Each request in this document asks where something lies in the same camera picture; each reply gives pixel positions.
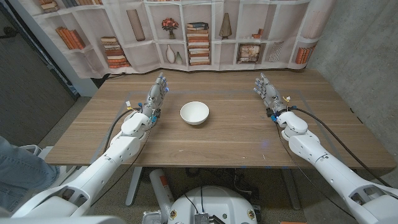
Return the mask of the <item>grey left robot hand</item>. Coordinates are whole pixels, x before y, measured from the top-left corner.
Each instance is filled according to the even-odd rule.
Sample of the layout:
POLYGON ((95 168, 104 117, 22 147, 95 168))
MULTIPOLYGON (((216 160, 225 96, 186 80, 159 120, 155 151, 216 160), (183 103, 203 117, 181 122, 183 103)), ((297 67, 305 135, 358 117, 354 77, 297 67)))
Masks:
POLYGON ((160 72, 155 83, 148 92, 146 101, 142 106, 142 113, 150 118, 155 110, 160 109, 168 91, 167 79, 164 73, 160 72))

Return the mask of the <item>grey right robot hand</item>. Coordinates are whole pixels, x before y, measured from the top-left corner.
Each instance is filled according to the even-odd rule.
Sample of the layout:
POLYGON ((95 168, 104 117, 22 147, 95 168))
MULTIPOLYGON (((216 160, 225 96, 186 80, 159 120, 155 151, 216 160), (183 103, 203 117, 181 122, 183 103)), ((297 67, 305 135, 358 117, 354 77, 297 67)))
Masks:
POLYGON ((287 106, 284 104, 282 96, 276 88, 270 84, 269 79, 264 73, 261 73, 260 78, 256 78, 254 91, 262 98, 268 117, 280 116, 287 111, 287 106))

